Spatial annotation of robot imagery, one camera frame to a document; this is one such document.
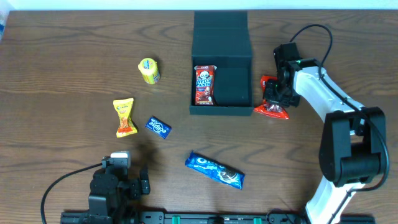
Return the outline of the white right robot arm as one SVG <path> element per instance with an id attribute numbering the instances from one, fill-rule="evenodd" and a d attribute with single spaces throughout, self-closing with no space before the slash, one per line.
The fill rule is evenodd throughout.
<path id="1" fill-rule="evenodd" d="M 263 98 L 283 108 L 304 98 L 323 121 L 318 160 L 322 180 L 305 206 L 301 223 L 339 223 L 357 192 L 381 187 L 389 172 L 386 120 L 378 107 L 349 97 L 320 61 L 303 59 L 293 42 L 274 49 L 277 77 L 266 82 Z"/>

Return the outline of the blue Oreo cookie pack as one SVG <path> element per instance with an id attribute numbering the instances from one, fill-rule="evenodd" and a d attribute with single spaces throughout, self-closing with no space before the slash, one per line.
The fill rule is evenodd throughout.
<path id="1" fill-rule="evenodd" d="M 242 190 L 245 174 L 240 170 L 191 152 L 185 165 L 210 179 Z"/>

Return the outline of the blue Eclipse mints tin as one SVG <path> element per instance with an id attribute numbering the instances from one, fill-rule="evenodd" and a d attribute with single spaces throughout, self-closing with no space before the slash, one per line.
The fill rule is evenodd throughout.
<path id="1" fill-rule="evenodd" d="M 166 139 L 172 130 L 172 128 L 168 124 L 165 124 L 163 121 L 159 120 L 155 116 L 149 118 L 149 120 L 146 122 L 145 127 L 153 133 L 156 133 L 163 139 Z"/>

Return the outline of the red snack pouch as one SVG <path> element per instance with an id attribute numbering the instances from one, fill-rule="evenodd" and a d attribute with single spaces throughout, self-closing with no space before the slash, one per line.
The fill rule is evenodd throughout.
<path id="1" fill-rule="evenodd" d="M 266 83 L 269 80 L 276 80 L 276 79 L 277 79 L 276 77 L 263 75 L 261 78 L 262 92 L 263 93 L 265 92 Z M 281 107 L 279 105 L 268 103 L 266 100 L 262 100 L 262 104 L 255 107 L 254 112 L 266 115 L 271 118 L 289 119 L 289 115 L 283 107 Z"/>

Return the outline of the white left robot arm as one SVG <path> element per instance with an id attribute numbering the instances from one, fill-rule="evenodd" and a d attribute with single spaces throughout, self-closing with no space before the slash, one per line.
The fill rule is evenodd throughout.
<path id="1" fill-rule="evenodd" d="M 126 166 L 110 165 L 94 173 L 89 209 L 80 215 L 79 223 L 139 223 L 139 214 L 131 203 L 150 194 L 148 168 L 144 166 L 135 179 L 129 178 L 128 170 Z"/>

